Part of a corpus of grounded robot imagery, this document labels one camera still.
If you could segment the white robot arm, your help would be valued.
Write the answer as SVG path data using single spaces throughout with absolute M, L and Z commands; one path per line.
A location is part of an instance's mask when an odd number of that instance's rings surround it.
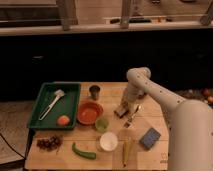
M 129 69 L 122 101 L 131 105 L 142 91 L 165 108 L 170 120 L 167 170 L 213 171 L 213 109 L 156 84 L 150 76 L 147 67 Z

